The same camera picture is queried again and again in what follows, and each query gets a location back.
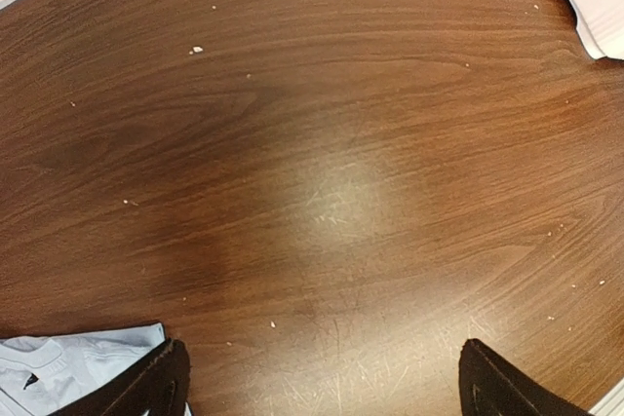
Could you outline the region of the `light blue printed t-shirt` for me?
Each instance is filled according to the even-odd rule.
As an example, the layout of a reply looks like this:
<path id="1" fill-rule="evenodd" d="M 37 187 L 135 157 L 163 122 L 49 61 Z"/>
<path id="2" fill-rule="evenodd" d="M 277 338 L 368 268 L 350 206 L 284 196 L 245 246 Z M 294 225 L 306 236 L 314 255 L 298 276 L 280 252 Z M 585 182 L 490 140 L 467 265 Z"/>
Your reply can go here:
<path id="1" fill-rule="evenodd" d="M 1 340 L 1 413 L 49 415 L 110 382 L 165 341 L 159 323 Z"/>

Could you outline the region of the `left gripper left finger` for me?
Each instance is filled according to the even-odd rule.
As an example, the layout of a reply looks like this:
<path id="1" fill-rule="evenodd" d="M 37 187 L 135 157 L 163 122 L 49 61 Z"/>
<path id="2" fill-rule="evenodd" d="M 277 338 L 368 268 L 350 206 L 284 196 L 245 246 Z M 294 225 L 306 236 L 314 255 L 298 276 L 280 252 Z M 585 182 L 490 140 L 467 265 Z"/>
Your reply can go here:
<path id="1" fill-rule="evenodd" d="M 190 358 L 184 343 L 171 338 L 126 371 L 56 416 L 183 416 L 190 385 Z"/>

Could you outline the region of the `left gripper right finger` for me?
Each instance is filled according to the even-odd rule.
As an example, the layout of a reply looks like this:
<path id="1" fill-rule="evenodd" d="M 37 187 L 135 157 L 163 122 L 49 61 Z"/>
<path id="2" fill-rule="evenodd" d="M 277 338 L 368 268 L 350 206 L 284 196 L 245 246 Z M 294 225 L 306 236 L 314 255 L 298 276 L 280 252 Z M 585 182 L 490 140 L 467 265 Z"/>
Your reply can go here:
<path id="1" fill-rule="evenodd" d="M 461 411 L 467 416 L 588 416 L 537 384 L 479 339 L 467 340 L 458 365 Z"/>

